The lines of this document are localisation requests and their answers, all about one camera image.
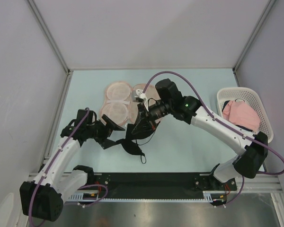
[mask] plastic basket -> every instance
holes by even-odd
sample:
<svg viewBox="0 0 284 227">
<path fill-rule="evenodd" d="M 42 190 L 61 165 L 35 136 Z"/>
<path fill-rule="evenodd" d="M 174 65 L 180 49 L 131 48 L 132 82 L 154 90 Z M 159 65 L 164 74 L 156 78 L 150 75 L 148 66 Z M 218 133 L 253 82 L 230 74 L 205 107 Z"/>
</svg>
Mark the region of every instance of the plastic basket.
<svg viewBox="0 0 284 227">
<path fill-rule="evenodd" d="M 227 87 L 221 89 L 217 93 L 217 106 L 219 110 L 219 115 L 222 115 L 222 109 L 225 101 L 227 100 L 236 100 L 242 99 L 251 106 L 258 114 L 261 119 L 259 130 L 265 133 L 268 137 L 268 143 L 273 140 L 274 132 L 271 128 L 268 116 L 262 104 L 262 101 L 259 95 L 254 91 L 247 87 Z"/>
</svg>

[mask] light blue table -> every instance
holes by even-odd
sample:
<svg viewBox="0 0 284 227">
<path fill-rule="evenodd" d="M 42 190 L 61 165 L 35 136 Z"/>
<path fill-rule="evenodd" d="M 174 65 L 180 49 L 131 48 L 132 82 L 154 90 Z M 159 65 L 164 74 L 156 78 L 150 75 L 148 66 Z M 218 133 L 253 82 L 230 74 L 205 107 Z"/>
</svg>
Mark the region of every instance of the light blue table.
<svg viewBox="0 0 284 227">
<path fill-rule="evenodd" d="M 105 88 L 110 83 L 124 80 L 133 87 L 146 83 L 159 71 L 162 70 L 74 71 L 54 148 L 60 139 L 61 130 L 76 117 L 78 109 L 89 107 L 99 113 L 104 102 Z M 217 92 L 224 87 L 237 86 L 232 69 L 172 71 L 185 76 L 195 86 L 205 104 L 215 112 Z M 182 95 L 195 96 L 184 81 L 170 74 L 158 76 L 152 84 L 165 78 L 174 81 Z M 110 138 L 118 140 L 124 137 L 125 132 L 114 132 Z M 139 156 L 127 154 L 121 145 L 103 150 L 94 140 L 88 140 L 75 154 L 66 172 L 70 172 L 76 165 L 90 166 L 95 172 L 204 172 L 211 171 L 216 164 L 235 156 L 227 145 L 211 134 L 172 116 L 164 117 L 151 141 L 141 146 L 141 149 L 147 157 L 146 164 L 140 162 Z"/>
</svg>

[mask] pink cloth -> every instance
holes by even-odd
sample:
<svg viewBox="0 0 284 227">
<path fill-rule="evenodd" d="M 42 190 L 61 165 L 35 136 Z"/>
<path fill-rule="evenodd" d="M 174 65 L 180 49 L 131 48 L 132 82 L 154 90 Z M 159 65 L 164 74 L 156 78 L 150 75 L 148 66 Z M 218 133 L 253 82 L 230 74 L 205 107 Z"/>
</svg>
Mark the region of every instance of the pink cloth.
<svg viewBox="0 0 284 227">
<path fill-rule="evenodd" d="M 223 109 L 223 118 L 252 131 L 258 131 L 261 123 L 257 112 L 245 102 L 229 101 Z"/>
</svg>

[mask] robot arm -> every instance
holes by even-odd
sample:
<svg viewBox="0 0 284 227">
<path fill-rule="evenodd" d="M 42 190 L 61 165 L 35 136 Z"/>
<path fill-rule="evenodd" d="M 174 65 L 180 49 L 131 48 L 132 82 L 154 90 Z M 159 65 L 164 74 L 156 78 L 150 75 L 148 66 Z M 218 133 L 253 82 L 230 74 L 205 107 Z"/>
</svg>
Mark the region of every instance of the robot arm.
<svg viewBox="0 0 284 227">
<path fill-rule="evenodd" d="M 156 84 L 156 90 L 161 100 L 157 100 L 156 104 L 148 106 L 148 108 L 144 107 L 144 103 L 147 103 L 145 100 L 147 98 L 145 95 L 141 95 L 141 91 L 136 91 L 136 94 L 133 95 L 133 99 L 136 102 L 140 102 L 138 104 L 139 115 L 132 130 L 134 139 L 139 137 L 142 132 L 144 134 L 148 132 L 148 135 L 154 132 L 158 126 L 156 120 L 171 114 L 177 120 L 185 121 L 188 124 L 206 130 L 226 143 L 237 154 L 236 157 L 228 162 L 218 164 L 213 168 L 212 174 L 218 181 L 224 183 L 239 175 L 247 178 L 256 176 L 267 157 L 268 151 L 262 146 L 246 140 L 245 137 L 249 136 L 267 144 L 267 136 L 264 133 L 254 134 L 241 129 L 210 110 L 214 115 L 214 118 L 212 118 L 198 99 L 192 96 L 182 96 L 176 84 L 169 79 L 159 81 Z M 240 137 L 232 130 L 218 123 L 216 119 L 241 131 L 244 136 Z"/>
<path fill-rule="evenodd" d="M 62 130 L 55 153 L 39 174 L 32 182 L 22 183 L 20 197 L 23 214 L 29 214 L 29 205 L 38 184 L 39 187 L 33 200 L 32 216 L 55 221 L 62 212 L 63 204 L 78 188 L 95 182 L 93 169 L 87 166 L 76 166 L 65 180 L 60 180 L 70 160 L 87 139 L 94 139 L 103 149 L 106 149 L 116 145 L 116 142 L 107 139 L 113 130 L 124 131 L 125 129 L 116 125 L 106 115 L 102 116 L 106 122 L 104 125 L 100 120 L 97 121 L 96 114 L 90 111 L 75 131 L 74 129 L 86 114 L 87 110 L 78 110 L 77 118 Z"/>
</svg>

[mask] metallic floor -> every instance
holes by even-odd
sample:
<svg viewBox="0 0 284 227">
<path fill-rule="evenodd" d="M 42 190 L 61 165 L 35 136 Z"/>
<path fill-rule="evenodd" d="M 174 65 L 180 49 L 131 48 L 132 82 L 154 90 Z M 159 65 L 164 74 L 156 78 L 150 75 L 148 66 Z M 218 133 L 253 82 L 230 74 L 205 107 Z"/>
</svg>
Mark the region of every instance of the metallic floor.
<svg viewBox="0 0 284 227">
<path fill-rule="evenodd" d="M 43 226 L 279 227 L 280 224 L 267 193 L 243 194 L 226 209 L 214 208 L 208 203 L 175 202 L 101 202 L 86 209 L 64 206 L 56 222 L 46 222 Z"/>
</svg>

